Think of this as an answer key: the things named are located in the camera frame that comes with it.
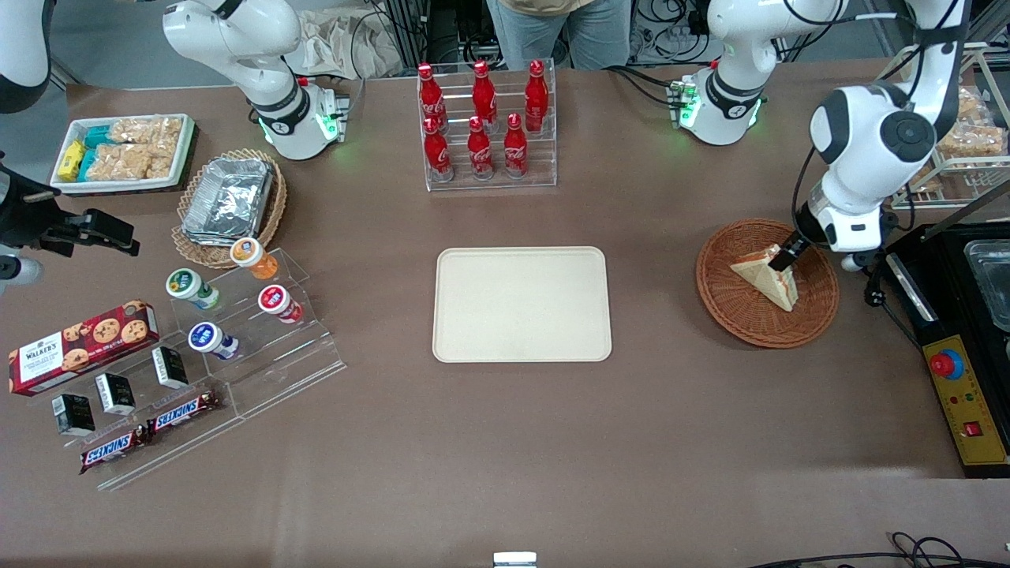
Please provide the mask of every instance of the shirt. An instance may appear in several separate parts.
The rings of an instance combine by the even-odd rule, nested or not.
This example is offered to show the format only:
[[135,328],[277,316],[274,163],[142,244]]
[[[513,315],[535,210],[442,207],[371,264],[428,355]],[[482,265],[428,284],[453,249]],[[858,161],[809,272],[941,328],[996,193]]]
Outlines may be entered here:
[[560,16],[593,0],[498,0],[506,8],[529,16]]

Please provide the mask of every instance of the red glass bottle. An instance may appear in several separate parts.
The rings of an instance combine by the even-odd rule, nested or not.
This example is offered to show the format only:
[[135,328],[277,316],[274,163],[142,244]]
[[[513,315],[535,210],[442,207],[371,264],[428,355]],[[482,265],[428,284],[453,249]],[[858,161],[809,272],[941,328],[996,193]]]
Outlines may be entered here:
[[526,133],[522,131],[522,118],[518,112],[508,115],[508,132],[505,133],[505,173],[518,180],[526,175]]
[[539,132],[547,116],[547,82],[543,80],[543,62],[529,64],[529,81],[526,83],[526,130]]
[[422,63],[417,67],[417,76],[421,78],[421,88],[418,96],[421,98],[421,111],[424,118],[434,118],[438,123],[438,131],[445,133],[448,130],[448,116],[445,114],[445,98],[442,96],[441,87],[435,82],[434,72],[431,66]]
[[438,121],[434,118],[424,119],[424,156],[431,167],[431,181],[447,182],[452,179],[454,172],[448,159],[448,145],[438,132]]
[[470,165],[474,169],[474,177],[479,180],[490,180],[495,175],[495,165],[491,162],[491,139],[484,131],[484,121],[480,116],[470,118]]
[[498,100],[495,86],[488,78],[488,62],[477,60],[474,64],[474,110],[484,123],[484,130],[498,131]]

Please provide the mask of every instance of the person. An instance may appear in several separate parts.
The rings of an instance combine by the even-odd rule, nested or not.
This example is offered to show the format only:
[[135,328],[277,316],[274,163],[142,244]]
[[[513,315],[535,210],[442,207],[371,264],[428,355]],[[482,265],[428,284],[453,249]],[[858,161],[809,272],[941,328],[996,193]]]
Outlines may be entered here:
[[598,70],[630,55],[631,0],[487,0],[498,44],[511,70],[549,58],[567,24],[572,64]]

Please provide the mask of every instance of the aluminum foil container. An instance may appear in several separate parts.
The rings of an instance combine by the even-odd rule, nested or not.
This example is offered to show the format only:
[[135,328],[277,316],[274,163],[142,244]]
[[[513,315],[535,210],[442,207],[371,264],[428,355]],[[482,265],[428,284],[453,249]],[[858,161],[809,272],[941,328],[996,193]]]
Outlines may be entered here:
[[272,166],[262,160],[213,160],[193,192],[183,233],[197,245],[212,247],[258,236],[273,176]]

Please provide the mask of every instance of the red button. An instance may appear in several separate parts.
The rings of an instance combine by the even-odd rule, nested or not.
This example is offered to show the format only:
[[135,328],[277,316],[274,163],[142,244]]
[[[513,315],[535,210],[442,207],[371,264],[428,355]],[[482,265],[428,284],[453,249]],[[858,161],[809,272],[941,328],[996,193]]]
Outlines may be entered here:
[[965,422],[965,436],[969,438],[982,436],[982,425],[979,422]]
[[929,368],[941,377],[949,377],[956,369],[956,367],[954,367],[953,358],[945,353],[937,353],[936,355],[930,357]]

